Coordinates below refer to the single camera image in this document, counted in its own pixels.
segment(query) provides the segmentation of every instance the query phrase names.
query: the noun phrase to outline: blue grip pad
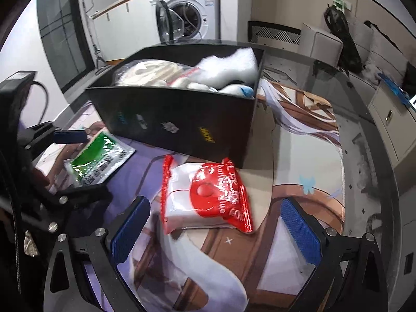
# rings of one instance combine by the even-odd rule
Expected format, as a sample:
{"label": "blue grip pad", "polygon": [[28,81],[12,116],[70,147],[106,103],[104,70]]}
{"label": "blue grip pad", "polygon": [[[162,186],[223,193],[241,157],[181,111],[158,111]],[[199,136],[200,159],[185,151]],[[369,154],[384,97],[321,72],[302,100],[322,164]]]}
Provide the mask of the blue grip pad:
{"label": "blue grip pad", "polygon": [[318,266],[322,257],[321,243],[288,199],[283,200],[280,215],[303,257],[308,263]]}
{"label": "blue grip pad", "polygon": [[150,202],[143,197],[111,241],[111,254],[116,264],[126,261],[150,216]]}

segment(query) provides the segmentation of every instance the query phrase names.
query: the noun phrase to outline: window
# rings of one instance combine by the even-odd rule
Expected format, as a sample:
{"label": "window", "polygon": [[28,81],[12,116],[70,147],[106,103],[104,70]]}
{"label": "window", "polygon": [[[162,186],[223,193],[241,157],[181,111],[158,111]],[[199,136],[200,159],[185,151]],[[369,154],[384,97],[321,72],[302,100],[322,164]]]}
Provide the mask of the window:
{"label": "window", "polygon": [[64,93],[94,69],[78,0],[37,0],[37,17],[46,57]]}

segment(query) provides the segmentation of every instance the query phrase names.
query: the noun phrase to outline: black backpack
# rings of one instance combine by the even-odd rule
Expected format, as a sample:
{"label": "black backpack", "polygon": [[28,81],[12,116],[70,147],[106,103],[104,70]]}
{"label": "black backpack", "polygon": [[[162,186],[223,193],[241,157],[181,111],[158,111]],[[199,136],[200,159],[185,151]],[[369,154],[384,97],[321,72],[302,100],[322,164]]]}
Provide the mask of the black backpack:
{"label": "black backpack", "polygon": [[363,70],[363,64],[349,33],[344,13],[335,6],[328,6],[324,18],[331,34],[338,37],[344,44],[338,65],[346,71],[347,75],[349,75],[348,72],[359,74]]}

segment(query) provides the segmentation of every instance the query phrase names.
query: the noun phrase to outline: desk mat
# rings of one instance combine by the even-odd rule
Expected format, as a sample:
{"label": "desk mat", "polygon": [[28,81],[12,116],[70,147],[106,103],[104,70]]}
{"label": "desk mat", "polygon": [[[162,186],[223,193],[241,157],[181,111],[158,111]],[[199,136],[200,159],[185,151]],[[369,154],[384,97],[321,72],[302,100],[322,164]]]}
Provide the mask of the desk mat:
{"label": "desk mat", "polygon": [[[262,79],[244,168],[256,231],[192,229],[164,235],[160,229],[163,157],[172,153],[122,138],[136,153],[108,182],[114,198],[104,226],[137,195],[149,198],[151,217],[118,270],[147,311],[243,312],[288,307],[314,266],[308,264],[280,218],[281,201],[292,196],[325,227],[342,233],[345,188],[338,127],[321,97]],[[93,135],[104,127],[91,104],[72,129]],[[50,191],[70,184],[63,160],[84,145],[52,145],[37,167]],[[177,163],[200,161],[174,153]],[[86,263],[92,288],[112,311]]]}

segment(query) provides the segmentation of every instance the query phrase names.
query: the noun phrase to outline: yellow logo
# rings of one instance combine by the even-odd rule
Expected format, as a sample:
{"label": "yellow logo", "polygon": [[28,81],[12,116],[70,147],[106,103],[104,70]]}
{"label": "yellow logo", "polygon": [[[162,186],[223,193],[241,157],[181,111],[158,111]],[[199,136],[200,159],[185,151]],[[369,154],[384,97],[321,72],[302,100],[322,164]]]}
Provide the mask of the yellow logo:
{"label": "yellow logo", "polygon": [[206,140],[207,142],[210,142],[210,143],[215,143],[215,141],[211,137],[211,134],[209,133],[208,129],[199,128],[199,130],[201,131],[201,134],[204,137],[204,140]]}

